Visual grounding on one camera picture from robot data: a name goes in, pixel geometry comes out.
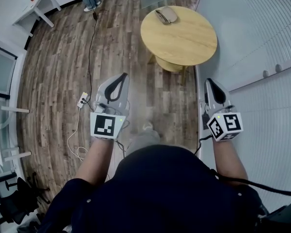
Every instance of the wooden floor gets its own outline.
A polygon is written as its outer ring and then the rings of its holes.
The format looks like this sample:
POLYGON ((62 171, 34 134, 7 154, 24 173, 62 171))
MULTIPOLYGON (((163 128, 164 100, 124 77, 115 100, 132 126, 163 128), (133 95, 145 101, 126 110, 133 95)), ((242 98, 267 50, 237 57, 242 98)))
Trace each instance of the wooden floor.
MULTIPOLYGON (((99 85, 109 77, 129 74, 130 126, 119 141, 127 147, 146 118, 162 137, 162 142, 180 144, 194 150, 197 142, 197 102, 194 69, 187 69, 186 83, 181 75, 163 71, 157 64, 147 65, 149 52, 140 37, 140 24, 147 13, 164 5, 195 9, 197 0, 167 0, 140 9, 140 0, 101 0, 98 22, 91 48, 90 70, 93 80, 92 101, 99 85)), ((30 41, 19 90, 18 107, 30 109, 17 114, 18 142, 25 175, 36 171, 40 185, 50 187, 52 199, 74 177, 80 161, 69 151, 67 138, 76 129, 77 102, 82 92, 90 92, 88 51, 95 21, 77 3, 55 12, 50 28, 42 20, 30 41)), ((90 108, 80 114, 78 133, 70 145, 90 147, 90 108)), ((116 146, 109 169, 114 175, 123 158, 116 146)), ((43 203, 40 210, 46 211, 43 203)))

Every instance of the black strap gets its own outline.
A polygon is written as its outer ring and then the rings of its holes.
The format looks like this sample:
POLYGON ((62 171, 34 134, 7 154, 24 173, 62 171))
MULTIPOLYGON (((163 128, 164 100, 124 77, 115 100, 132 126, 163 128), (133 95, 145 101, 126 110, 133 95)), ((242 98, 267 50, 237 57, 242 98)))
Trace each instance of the black strap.
POLYGON ((278 190, 278 189, 271 188, 269 186, 266 186, 266 185, 263 185, 263 184, 259 184, 259 183, 255 183, 255 182, 252 182, 252 181, 249 181, 249 180, 245 180, 245 179, 238 179, 238 178, 226 177, 226 176, 223 176, 221 174, 218 174, 216 172, 216 170, 214 170, 214 169, 211 169, 210 172, 214 176, 217 176, 219 179, 222 179, 222 180, 226 180, 226 181, 237 181, 237 182, 241 182, 241 183, 245 183, 245 184, 249 184, 249 185, 256 186, 258 188, 261 188, 261 189, 266 190, 266 191, 269 191, 269 192, 275 192, 275 193, 279 193, 279 194, 282 194, 282 195, 286 195, 286 196, 290 196, 291 197, 291 192, 290 191, 278 190))

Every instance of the white marker cube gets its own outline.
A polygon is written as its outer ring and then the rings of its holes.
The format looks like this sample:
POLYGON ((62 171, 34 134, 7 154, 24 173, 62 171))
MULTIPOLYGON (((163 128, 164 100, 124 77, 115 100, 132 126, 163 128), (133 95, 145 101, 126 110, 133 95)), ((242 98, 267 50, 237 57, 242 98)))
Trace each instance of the white marker cube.
POLYGON ((207 123, 213 138, 218 141, 234 139, 243 131, 240 113, 216 113, 207 123))

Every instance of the hand-held gripper device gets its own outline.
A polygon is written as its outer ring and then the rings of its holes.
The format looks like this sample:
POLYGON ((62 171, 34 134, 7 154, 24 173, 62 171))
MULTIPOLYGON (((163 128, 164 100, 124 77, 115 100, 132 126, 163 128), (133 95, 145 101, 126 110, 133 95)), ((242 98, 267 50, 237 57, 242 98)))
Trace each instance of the hand-held gripper device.
POLYGON ((207 123, 216 141, 233 139, 243 131, 241 114, 236 112, 229 92, 217 81, 206 79, 204 83, 205 103, 208 105, 207 123))
POLYGON ((129 77, 127 73, 118 74, 105 81, 98 89, 95 111, 91 113, 91 136, 116 139, 120 133, 129 109, 129 77))

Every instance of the person's left arm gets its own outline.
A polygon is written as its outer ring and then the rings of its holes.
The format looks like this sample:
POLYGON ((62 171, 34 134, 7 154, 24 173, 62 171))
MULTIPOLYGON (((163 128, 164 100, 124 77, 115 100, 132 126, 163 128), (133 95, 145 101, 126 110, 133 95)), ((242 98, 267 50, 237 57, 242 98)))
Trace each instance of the person's left arm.
POLYGON ((106 180, 113 141, 95 139, 76 177, 68 181, 53 199, 39 233, 59 232, 70 224, 75 208, 106 180))

